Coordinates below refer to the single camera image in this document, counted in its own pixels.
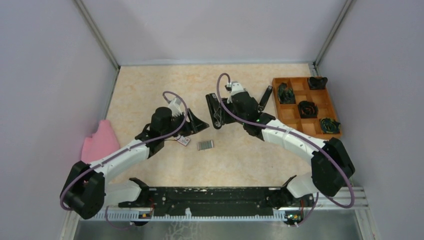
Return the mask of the red white staple box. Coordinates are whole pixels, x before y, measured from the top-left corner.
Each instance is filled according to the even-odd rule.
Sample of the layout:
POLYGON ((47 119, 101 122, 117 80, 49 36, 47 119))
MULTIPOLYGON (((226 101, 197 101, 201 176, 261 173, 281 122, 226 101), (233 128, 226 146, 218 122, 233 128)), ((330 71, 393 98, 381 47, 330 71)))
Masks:
POLYGON ((191 139, 189 137, 186 137, 186 136, 183 136, 183 135, 178 136, 175 140, 185 147, 187 147, 188 144, 191 141, 191 139))

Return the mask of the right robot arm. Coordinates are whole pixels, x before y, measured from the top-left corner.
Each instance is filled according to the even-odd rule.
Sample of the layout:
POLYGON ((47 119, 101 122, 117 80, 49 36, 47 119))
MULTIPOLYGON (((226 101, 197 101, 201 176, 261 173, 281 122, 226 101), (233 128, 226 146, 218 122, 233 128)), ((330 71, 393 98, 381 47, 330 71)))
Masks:
POLYGON ((275 144, 309 162, 311 171, 296 175, 284 184, 281 199, 295 206, 301 197, 321 193, 335 205, 349 209, 355 203, 349 179, 355 167, 343 143, 337 138, 324 140, 312 137, 265 112, 245 91, 221 97, 219 92, 208 95, 218 105, 220 125, 239 123, 252 137, 275 144))

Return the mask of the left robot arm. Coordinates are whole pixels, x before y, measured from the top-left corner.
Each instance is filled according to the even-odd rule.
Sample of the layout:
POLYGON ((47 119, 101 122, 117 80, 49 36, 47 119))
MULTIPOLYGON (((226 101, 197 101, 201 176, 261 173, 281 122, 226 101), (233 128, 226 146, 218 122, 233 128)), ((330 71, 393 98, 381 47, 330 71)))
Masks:
POLYGON ((171 137, 188 137, 209 128, 190 109, 172 111, 159 107, 134 140, 116 152, 91 163, 78 161, 66 179, 60 194, 60 206, 87 220, 110 205, 132 202, 138 207, 149 203, 150 193, 136 180, 113 183, 111 180, 157 154, 171 137))

